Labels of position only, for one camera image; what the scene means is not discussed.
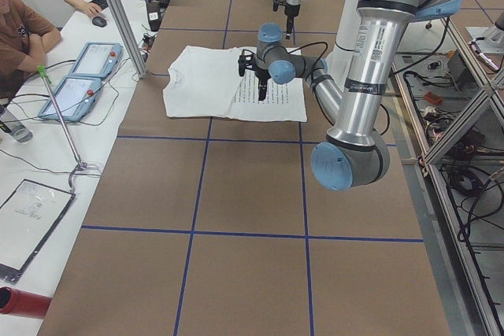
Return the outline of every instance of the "red cylinder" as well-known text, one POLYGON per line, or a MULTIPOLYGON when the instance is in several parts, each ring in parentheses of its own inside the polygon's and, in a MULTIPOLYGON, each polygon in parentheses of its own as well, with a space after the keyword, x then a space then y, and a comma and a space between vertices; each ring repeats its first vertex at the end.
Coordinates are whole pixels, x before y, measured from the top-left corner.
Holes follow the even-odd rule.
POLYGON ((52 298, 12 287, 0 288, 0 314, 42 319, 52 298))

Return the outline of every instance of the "hand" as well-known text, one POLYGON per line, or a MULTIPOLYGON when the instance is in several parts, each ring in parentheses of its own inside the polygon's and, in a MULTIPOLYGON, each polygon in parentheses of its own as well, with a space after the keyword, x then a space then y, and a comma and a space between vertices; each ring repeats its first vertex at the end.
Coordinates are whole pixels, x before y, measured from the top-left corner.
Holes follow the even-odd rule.
POLYGON ((90 18, 93 18, 93 17, 99 15, 100 12, 102 11, 102 9, 100 8, 100 6, 98 4, 88 3, 88 2, 85 2, 84 0, 82 1, 82 3, 80 3, 80 5, 79 5, 79 7, 77 7, 77 9, 86 13, 90 18))

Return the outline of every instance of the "tablet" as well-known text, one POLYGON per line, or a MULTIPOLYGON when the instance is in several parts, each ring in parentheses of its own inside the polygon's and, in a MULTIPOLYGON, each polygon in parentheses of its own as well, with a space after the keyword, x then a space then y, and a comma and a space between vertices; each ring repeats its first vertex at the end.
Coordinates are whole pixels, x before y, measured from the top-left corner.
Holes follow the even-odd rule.
POLYGON ((73 64, 73 76, 93 76, 105 79, 109 76, 122 53, 122 46, 113 42, 88 42, 73 64))
MULTIPOLYGON (((91 110, 101 89, 102 81, 99 78, 65 76, 54 90, 54 97, 63 120, 76 122, 84 117, 91 110)), ((39 118, 58 120, 56 109, 50 99, 40 109, 39 118)))

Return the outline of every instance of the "brown shirt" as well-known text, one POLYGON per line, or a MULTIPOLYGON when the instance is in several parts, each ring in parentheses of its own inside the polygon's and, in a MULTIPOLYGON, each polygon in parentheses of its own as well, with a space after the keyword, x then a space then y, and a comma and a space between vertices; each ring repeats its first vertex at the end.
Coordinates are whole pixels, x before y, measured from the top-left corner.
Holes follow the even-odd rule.
POLYGON ((29 33, 45 35, 54 26, 21 0, 9 0, 6 25, 0 25, 0 98, 11 98, 23 84, 17 67, 30 50, 29 33))

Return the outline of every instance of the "blue joint cap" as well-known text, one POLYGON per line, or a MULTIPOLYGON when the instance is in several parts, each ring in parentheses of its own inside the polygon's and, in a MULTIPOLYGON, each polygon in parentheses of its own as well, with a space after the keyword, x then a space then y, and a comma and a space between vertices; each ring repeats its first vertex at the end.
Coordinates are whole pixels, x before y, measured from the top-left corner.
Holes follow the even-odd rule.
POLYGON ((462 0, 450 0, 437 6, 420 9, 415 15, 413 22, 440 19, 458 12, 462 6, 462 0))
POLYGON ((310 159, 317 181, 329 190, 347 190, 352 187, 354 175, 345 154, 329 142, 319 143, 310 159))
POLYGON ((282 29, 275 23, 263 24, 259 29, 258 40, 266 43, 279 42, 282 40, 282 29))
POLYGON ((277 84, 289 83, 296 77, 296 69, 294 65, 285 60, 274 61, 268 67, 268 72, 272 77, 273 82, 277 84))

